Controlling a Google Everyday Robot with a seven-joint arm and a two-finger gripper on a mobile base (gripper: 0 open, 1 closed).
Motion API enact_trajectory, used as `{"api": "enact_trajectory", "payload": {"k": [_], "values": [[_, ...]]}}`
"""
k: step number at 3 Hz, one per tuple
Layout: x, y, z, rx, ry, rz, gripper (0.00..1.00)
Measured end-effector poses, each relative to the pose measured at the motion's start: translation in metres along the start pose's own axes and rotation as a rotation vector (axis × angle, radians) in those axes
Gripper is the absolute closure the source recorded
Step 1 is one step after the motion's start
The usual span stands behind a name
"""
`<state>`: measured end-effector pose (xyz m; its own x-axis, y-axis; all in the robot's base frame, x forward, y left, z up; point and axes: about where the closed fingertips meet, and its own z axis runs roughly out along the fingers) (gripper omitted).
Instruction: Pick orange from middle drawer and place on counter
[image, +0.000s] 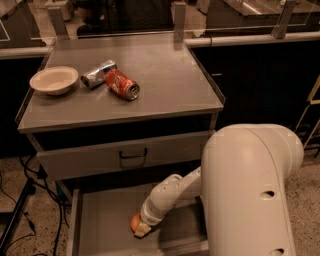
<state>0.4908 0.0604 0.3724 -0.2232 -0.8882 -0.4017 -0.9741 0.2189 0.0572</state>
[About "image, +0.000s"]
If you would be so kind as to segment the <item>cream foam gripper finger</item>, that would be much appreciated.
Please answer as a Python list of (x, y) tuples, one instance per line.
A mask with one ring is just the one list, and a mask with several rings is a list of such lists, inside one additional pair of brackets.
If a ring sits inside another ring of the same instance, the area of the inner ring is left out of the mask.
[(151, 227), (148, 224), (144, 223), (143, 221), (140, 221), (136, 225), (134, 235), (139, 238), (142, 238), (145, 235), (147, 235), (150, 231), (151, 231)]

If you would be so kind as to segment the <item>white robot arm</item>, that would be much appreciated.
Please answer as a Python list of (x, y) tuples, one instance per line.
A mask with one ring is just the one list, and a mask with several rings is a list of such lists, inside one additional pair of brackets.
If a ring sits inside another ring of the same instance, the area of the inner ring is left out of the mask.
[(300, 139), (284, 126), (226, 126), (207, 141), (200, 167), (152, 189), (131, 230), (142, 238), (178, 203), (199, 196), (210, 256), (296, 256), (285, 180), (303, 157)]

